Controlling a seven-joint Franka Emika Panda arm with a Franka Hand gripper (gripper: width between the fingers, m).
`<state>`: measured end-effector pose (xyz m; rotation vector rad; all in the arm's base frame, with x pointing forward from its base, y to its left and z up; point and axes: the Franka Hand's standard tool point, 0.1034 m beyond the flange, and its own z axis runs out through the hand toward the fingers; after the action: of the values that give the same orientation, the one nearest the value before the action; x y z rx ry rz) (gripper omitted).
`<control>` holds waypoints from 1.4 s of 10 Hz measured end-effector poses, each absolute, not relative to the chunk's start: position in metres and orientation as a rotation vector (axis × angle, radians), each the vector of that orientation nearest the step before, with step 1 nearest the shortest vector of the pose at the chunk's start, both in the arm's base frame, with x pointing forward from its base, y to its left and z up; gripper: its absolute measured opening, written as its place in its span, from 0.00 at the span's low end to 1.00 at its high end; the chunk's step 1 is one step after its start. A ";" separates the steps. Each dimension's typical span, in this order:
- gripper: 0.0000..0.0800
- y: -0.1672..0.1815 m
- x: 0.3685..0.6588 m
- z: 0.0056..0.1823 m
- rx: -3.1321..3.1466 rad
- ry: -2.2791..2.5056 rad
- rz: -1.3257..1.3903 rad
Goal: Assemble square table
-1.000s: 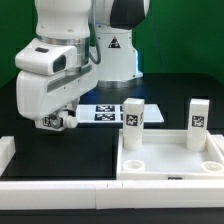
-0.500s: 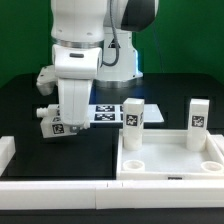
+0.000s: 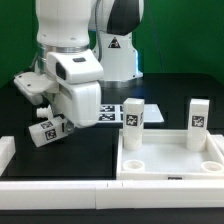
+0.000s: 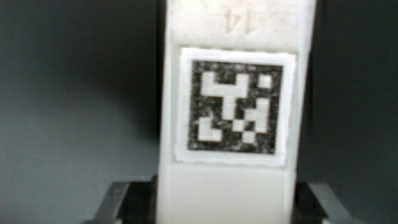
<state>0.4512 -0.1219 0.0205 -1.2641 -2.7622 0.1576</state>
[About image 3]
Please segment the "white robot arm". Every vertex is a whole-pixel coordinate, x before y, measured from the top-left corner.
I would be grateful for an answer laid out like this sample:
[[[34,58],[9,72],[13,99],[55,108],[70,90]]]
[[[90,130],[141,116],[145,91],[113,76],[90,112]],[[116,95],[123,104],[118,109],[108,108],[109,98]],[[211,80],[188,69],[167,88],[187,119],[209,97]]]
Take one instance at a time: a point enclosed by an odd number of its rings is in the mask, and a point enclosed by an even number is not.
[[[44,95],[78,128],[97,123],[103,87],[142,76],[132,32],[143,0],[36,0],[35,70],[56,83]]]

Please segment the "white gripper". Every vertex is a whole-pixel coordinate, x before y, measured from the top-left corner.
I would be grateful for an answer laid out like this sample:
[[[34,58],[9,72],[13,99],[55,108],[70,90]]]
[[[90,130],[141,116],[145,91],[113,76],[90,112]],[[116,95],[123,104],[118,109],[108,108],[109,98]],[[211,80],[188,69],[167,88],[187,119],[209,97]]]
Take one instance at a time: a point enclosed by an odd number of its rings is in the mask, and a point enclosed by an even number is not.
[[[95,125],[99,119],[103,68],[91,50],[81,53],[49,52],[46,67],[56,78],[59,92],[55,107],[68,119],[64,122],[66,134],[79,128]]]

